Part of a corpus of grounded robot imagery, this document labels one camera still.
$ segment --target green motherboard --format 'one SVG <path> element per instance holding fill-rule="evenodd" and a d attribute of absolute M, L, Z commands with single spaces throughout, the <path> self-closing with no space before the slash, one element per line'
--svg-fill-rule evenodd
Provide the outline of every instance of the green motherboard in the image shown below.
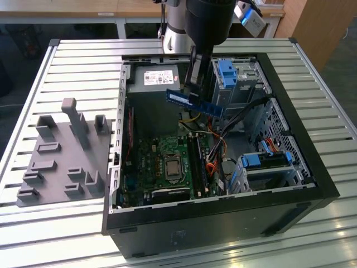
<path fill-rule="evenodd" d="M 128 174 L 124 181 L 127 206 L 147 205 L 150 192 L 160 189 L 189 188 L 190 199 L 197 197 L 190 164 L 190 157 L 195 156 L 190 156 L 188 139 L 188 136 L 177 136 L 138 141 L 136 172 Z M 199 137 L 203 156 L 209 152 L 208 140 L 206 135 Z M 215 189 L 215 183 L 209 185 L 205 196 L 214 196 Z"/>

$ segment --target white cable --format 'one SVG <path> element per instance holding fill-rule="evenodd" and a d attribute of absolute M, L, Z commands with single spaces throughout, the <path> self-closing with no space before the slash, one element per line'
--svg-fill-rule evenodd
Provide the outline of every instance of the white cable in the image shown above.
<path fill-rule="evenodd" d="M 10 106 L 23 106 L 23 104 L 8 104 L 8 105 L 0 106 L 0 108 L 10 107 Z"/>
<path fill-rule="evenodd" d="M 347 37 L 347 35 L 348 35 L 348 27 L 346 28 L 346 35 L 342 39 L 345 39 Z"/>

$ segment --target motherboard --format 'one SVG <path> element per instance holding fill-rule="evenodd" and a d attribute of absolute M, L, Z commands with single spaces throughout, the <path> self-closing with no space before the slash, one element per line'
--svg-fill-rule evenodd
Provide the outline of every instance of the motherboard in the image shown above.
<path fill-rule="evenodd" d="M 209 152 L 208 139 L 184 135 L 139 140 L 137 170 L 124 179 L 127 206 L 214 196 L 216 185 L 209 183 L 204 162 L 197 162 Z"/>

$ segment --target label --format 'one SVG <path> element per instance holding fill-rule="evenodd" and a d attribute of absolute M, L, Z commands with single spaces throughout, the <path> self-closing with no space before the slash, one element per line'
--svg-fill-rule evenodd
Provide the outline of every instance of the label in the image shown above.
<path fill-rule="evenodd" d="M 114 16 L 114 13 L 98 12 L 98 16 Z"/>
<path fill-rule="evenodd" d="M 222 189 L 222 191 L 224 191 L 224 183 L 223 183 L 223 181 L 218 180 L 218 186 L 219 186 L 219 188 Z"/>
<path fill-rule="evenodd" d="M 144 73 L 144 85 L 167 85 L 173 84 L 172 70 L 146 71 Z"/>
<path fill-rule="evenodd" d="M 170 94 L 170 99 L 174 99 L 174 100 L 176 100 L 176 101 L 178 101 L 178 102 L 186 103 L 186 104 L 188 104 L 188 105 L 192 105 L 192 103 L 190 103 L 188 99 L 181 98 L 181 97 L 176 96 L 176 95 Z"/>
<path fill-rule="evenodd" d="M 271 17 L 282 17 L 283 14 L 279 14 L 279 13 L 271 13 L 270 14 Z"/>

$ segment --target red cable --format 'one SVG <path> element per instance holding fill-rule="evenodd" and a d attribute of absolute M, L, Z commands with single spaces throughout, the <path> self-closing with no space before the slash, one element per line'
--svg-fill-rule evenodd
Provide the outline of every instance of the red cable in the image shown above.
<path fill-rule="evenodd" d="M 129 150 L 128 150 L 128 153 L 127 153 L 127 157 L 125 158 L 125 162 L 128 161 L 129 154 L 130 154 L 130 149 L 132 148 L 131 121 L 132 121 L 132 113 L 131 113 L 131 110 L 129 110 Z"/>

